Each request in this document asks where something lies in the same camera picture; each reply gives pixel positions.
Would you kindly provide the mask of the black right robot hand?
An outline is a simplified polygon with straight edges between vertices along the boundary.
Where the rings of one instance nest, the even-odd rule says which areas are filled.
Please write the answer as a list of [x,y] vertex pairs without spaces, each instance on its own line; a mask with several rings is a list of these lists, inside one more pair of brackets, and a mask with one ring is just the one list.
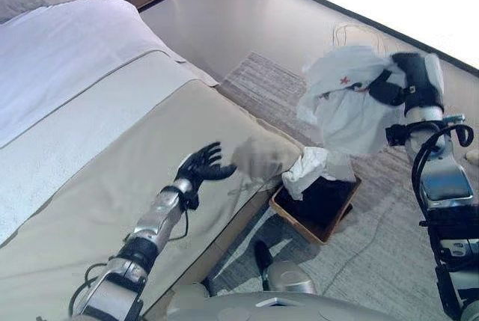
[[393,72],[384,69],[368,86],[368,93],[378,102],[389,106],[444,109],[444,82],[439,59],[434,54],[425,56],[414,52],[398,52],[391,56],[393,65],[404,74],[403,87],[392,82]]

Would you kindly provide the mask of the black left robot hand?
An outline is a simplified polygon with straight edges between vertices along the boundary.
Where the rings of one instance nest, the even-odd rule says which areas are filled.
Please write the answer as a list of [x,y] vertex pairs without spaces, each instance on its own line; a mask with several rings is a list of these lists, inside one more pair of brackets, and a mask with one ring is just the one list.
[[233,164],[222,165],[222,146],[215,141],[188,156],[181,164],[174,180],[188,180],[192,189],[198,190],[204,181],[220,181],[237,170]]

